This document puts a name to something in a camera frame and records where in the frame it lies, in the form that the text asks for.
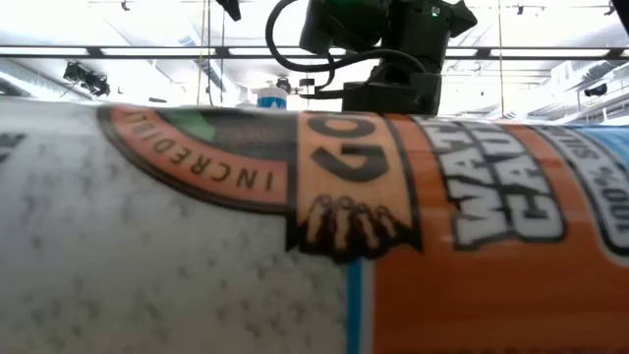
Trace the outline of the blue white silicone tube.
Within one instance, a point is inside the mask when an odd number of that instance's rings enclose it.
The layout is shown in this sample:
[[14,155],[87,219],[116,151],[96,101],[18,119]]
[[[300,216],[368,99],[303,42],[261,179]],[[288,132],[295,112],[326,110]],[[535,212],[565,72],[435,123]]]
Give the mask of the blue white silicone tube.
[[287,109],[288,93],[275,85],[260,88],[257,93],[257,107],[263,109]]

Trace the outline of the orange white sealant tube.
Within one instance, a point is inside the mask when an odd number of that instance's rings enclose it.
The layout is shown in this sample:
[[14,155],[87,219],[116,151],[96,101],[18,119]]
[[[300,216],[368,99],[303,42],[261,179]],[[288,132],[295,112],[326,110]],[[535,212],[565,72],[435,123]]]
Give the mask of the orange white sealant tube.
[[629,125],[0,98],[0,354],[629,354]]

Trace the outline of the black overhead frame bar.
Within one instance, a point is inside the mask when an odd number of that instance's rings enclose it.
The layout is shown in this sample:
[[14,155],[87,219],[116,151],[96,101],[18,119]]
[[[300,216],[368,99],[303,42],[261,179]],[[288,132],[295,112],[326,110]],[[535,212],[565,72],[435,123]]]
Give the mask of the black overhead frame bar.
[[[177,60],[270,59],[263,46],[46,46],[0,45],[0,58],[94,59],[94,60]],[[447,60],[629,60],[629,47],[489,47],[455,46],[446,49]]]

